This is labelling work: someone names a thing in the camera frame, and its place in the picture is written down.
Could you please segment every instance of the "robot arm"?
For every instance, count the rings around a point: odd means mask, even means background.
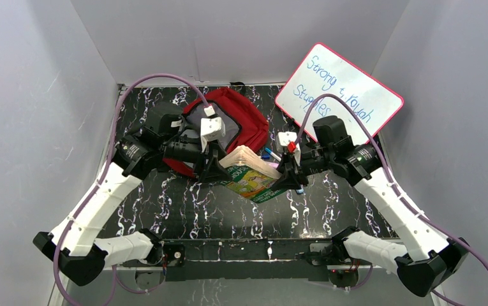
[[[324,117],[313,123],[318,143],[307,152],[294,145],[296,133],[279,133],[278,151],[283,153],[278,171],[282,177],[273,189],[299,189],[307,176],[332,170],[365,196],[388,221],[401,244],[369,236],[350,227],[332,238],[333,256],[344,261],[363,259],[398,275],[415,295],[425,296],[450,277],[464,261],[467,250],[420,220],[423,212],[403,192],[404,199],[417,211],[415,215],[400,200],[381,167],[372,145],[354,146],[341,119]]]
[[[194,163],[194,172],[202,182],[229,178],[218,163],[226,153],[216,141],[224,135],[225,127],[212,111],[205,108],[208,118],[202,120],[208,124],[201,125],[209,130],[201,129],[199,139],[182,136],[186,125],[179,106],[165,104],[152,108],[143,124],[118,141],[107,176],[103,181],[98,177],[86,192],[99,187],[78,217],[72,218],[79,204],[50,233],[39,232],[34,245],[53,259],[62,232],[72,220],[59,254],[59,268],[79,286],[93,281],[105,267],[118,263],[132,259],[144,259],[152,265],[159,263],[164,243],[148,229],[108,239],[97,236],[125,197],[151,171],[165,165],[164,158]]]

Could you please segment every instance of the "book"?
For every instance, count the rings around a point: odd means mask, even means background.
[[[259,204],[268,201],[286,190],[270,190],[280,178],[272,163],[263,161],[253,150],[241,145],[219,161],[227,169],[232,180],[221,181],[221,185]]]

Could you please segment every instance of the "marker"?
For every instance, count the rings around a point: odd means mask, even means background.
[[[272,150],[270,150],[268,148],[264,148],[264,151],[266,151],[266,153],[270,154],[270,156],[272,156],[276,161],[281,161],[281,157],[279,155],[277,155],[276,153],[273,153]]]
[[[276,161],[281,161],[281,157],[279,155],[277,155],[276,153],[273,153],[272,150],[270,150],[268,148],[264,148],[264,151],[266,151],[266,153],[270,154],[270,156],[272,156]],[[300,188],[300,189],[296,190],[296,194],[304,194],[304,189]]]

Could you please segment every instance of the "white wall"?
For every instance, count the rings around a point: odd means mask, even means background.
[[[373,75],[406,102],[383,129],[398,181],[488,259],[488,1],[411,1]],[[473,258],[444,288],[488,305]]]
[[[71,2],[118,83],[257,84],[287,81],[318,41],[371,72],[409,1]]]
[[[0,305],[45,305],[32,243],[90,186],[117,86],[69,1],[0,0]]]

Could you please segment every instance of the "black marble-patterned surface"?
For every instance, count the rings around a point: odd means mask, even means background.
[[[217,87],[201,87],[203,93]],[[281,130],[296,131],[274,104],[280,86],[246,87],[245,96],[270,123],[270,140]],[[188,87],[139,88],[125,101],[117,128],[120,138],[150,107],[171,101],[184,107],[197,95]],[[293,191],[255,204],[223,186],[198,184],[169,173],[152,172],[117,209],[101,237],[149,228],[163,238],[318,238],[349,225],[377,237],[395,233],[376,209],[343,179],[325,172],[309,178],[306,194]]]

